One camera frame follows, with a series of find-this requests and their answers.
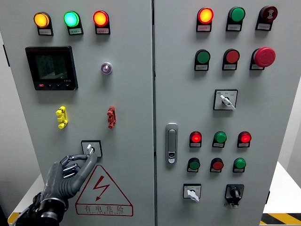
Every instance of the red emergency stop button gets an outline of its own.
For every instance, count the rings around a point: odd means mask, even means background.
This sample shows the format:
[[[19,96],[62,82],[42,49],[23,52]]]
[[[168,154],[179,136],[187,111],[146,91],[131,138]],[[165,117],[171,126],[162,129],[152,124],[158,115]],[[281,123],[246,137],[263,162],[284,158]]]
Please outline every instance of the red emergency stop button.
[[[255,51],[254,62],[259,67],[268,67],[274,63],[276,52],[270,47],[262,47]]]

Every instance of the orange indicator light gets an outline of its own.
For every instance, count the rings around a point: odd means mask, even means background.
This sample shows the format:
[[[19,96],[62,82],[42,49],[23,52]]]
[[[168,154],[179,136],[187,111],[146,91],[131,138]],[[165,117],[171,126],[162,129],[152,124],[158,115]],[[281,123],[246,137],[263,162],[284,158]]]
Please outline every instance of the orange indicator light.
[[[203,24],[209,24],[213,20],[213,10],[210,8],[202,8],[198,12],[198,20]]]
[[[47,27],[50,21],[49,15],[44,12],[36,13],[33,17],[33,20],[39,28]]]
[[[106,12],[100,10],[94,13],[93,21],[97,26],[103,27],[109,22],[109,16]]]

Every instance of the green push button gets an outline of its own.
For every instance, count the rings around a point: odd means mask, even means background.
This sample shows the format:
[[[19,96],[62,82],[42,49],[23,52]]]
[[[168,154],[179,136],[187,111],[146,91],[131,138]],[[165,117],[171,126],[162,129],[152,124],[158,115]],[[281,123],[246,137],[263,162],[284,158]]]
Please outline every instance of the green push button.
[[[207,51],[201,51],[199,52],[197,59],[201,64],[205,64],[210,60],[210,54]]]
[[[200,167],[200,164],[199,162],[197,161],[193,161],[190,163],[189,167],[192,169],[192,170],[197,170],[199,167]]]

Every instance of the warning sign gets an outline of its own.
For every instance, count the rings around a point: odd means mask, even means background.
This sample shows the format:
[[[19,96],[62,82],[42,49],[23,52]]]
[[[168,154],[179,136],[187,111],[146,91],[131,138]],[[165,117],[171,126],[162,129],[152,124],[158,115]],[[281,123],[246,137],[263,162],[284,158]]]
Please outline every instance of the warning sign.
[[[75,209],[78,215],[134,215],[133,205],[101,165],[94,168]]]

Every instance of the red indicator light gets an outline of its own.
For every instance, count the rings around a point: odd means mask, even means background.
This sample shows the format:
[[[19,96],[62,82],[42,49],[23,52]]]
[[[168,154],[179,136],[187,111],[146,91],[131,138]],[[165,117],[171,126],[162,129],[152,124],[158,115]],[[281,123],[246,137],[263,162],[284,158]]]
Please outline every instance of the red indicator light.
[[[252,139],[251,134],[249,132],[246,132],[246,131],[241,132],[239,134],[238,138],[244,144],[249,143]]]
[[[190,134],[190,140],[193,143],[200,143],[202,141],[202,135],[198,131],[194,131]]]
[[[198,12],[198,20],[202,24],[209,24],[213,20],[213,10],[210,8],[201,8]]]
[[[93,21],[97,26],[104,27],[109,22],[109,16],[106,12],[100,10],[94,13]]]

